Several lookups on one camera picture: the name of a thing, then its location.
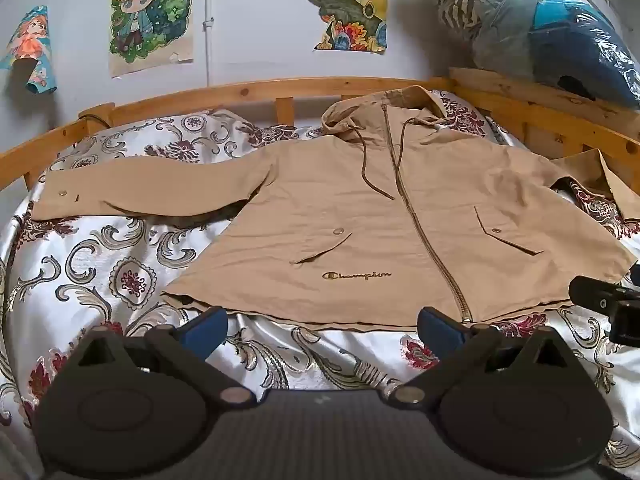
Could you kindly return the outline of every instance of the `jacket pocket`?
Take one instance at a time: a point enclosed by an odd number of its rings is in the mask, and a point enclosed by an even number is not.
[[[506,215],[491,206],[475,206],[482,230],[489,236],[505,244],[516,247],[527,254],[544,251],[536,235],[519,228]]]
[[[332,225],[321,226],[308,233],[305,240],[294,249],[290,264],[301,264],[311,261],[321,254],[327,253],[352,234],[352,231],[341,222]]]

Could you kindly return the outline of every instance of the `screw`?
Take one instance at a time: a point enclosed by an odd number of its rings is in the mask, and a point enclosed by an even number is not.
[[[405,404],[417,404],[424,399],[424,391],[415,386],[401,386],[396,390],[396,399]]]
[[[244,404],[251,400],[251,392],[246,388],[233,386],[222,390],[220,399],[224,400],[227,404]]]

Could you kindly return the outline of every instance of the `bag of clothes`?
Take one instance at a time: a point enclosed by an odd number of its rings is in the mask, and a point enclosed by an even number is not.
[[[588,0],[437,0],[440,20],[479,68],[640,108],[640,77],[609,20]]]

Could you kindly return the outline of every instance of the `jacket hood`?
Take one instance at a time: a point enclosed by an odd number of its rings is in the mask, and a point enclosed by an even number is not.
[[[414,110],[417,118],[447,117],[441,99],[416,85],[337,102],[322,115],[324,133],[349,141],[358,139],[360,129],[367,140],[385,142],[383,105]]]

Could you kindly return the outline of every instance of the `poster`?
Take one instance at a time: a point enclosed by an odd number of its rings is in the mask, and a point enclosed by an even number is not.
[[[19,23],[0,60],[0,68],[8,70],[20,59],[36,60],[26,84],[28,90],[38,94],[56,90],[51,66],[49,10],[46,6],[33,7]]]
[[[386,0],[309,0],[326,23],[316,50],[386,50]]]
[[[193,60],[191,0],[111,0],[111,77]]]

